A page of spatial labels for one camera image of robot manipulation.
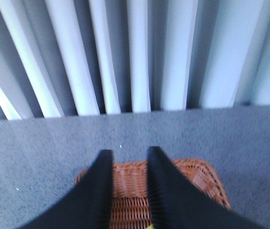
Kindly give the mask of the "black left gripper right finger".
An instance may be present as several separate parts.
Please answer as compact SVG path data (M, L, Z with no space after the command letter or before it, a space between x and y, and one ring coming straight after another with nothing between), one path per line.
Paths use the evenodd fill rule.
M147 196L156 229L261 229L196 188L162 148L147 150Z

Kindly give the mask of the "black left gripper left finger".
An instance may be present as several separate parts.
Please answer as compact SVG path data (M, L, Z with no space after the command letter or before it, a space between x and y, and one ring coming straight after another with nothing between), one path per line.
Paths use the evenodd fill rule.
M108 229L113 199L113 152L102 150L79 183L21 229Z

